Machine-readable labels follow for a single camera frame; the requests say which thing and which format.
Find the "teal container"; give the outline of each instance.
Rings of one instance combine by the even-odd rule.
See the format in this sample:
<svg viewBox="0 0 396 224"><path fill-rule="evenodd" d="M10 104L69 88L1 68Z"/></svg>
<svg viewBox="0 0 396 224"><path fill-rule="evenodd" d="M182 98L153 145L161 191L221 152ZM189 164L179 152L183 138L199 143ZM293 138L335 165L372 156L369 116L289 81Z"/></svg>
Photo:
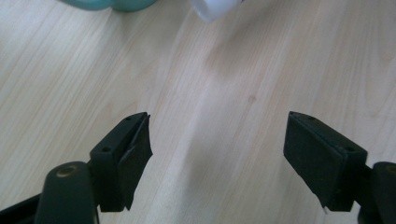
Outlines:
<svg viewBox="0 0 396 224"><path fill-rule="evenodd" d="M156 0L61 0L85 10L102 10L112 7L118 11L133 12L151 6Z"/></svg>

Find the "light wooden surface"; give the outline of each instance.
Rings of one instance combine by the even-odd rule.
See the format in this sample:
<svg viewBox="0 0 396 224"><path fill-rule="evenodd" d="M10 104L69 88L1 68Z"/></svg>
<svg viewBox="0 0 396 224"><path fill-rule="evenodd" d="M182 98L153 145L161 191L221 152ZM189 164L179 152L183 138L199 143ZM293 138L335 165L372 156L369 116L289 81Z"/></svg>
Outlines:
<svg viewBox="0 0 396 224"><path fill-rule="evenodd" d="M0 209L151 114L130 212L101 223L357 223L283 158L290 110L396 162L396 3L246 1L204 23L188 0L137 13L0 1Z"/></svg>

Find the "black plastic part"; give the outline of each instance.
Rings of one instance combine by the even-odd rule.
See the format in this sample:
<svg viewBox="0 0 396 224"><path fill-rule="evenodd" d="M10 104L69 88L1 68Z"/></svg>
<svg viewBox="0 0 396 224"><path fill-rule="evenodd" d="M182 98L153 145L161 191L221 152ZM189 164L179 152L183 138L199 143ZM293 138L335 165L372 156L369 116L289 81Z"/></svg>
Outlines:
<svg viewBox="0 0 396 224"><path fill-rule="evenodd" d="M152 156L148 114L122 120L90 155L92 184L101 211L130 209L137 183Z"/></svg>
<svg viewBox="0 0 396 224"><path fill-rule="evenodd" d="M47 175L35 224L99 223L90 172L85 162L73 161Z"/></svg>
<svg viewBox="0 0 396 224"><path fill-rule="evenodd" d="M366 150L320 120L290 112L284 155L323 207L351 210Z"/></svg>
<svg viewBox="0 0 396 224"><path fill-rule="evenodd" d="M373 167L373 194L384 223L396 223L396 164L378 162Z"/></svg>
<svg viewBox="0 0 396 224"><path fill-rule="evenodd" d="M33 224L40 195L12 205L0 212L0 223Z"/></svg>

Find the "wooden table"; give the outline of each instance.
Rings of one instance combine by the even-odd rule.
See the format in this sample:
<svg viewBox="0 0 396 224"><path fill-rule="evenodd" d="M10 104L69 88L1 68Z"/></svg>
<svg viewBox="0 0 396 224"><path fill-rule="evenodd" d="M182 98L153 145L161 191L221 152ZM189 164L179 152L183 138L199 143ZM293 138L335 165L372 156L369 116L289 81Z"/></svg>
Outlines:
<svg viewBox="0 0 396 224"><path fill-rule="evenodd" d="M325 214L283 157L289 111L396 162L396 4L246 1L212 23L187 0L136 13L0 2L0 209L151 114L130 212L101 223L357 223Z"/></svg>

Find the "white bottle cap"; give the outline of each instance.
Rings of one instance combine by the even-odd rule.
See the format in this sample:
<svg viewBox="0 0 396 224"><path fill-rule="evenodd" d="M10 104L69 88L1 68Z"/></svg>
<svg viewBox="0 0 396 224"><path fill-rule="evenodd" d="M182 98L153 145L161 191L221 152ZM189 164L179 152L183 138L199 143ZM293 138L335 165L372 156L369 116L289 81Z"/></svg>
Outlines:
<svg viewBox="0 0 396 224"><path fill-rule="evenodd" d="M243 0L191 0L197 14L204 21L213 21Z"/></svg>

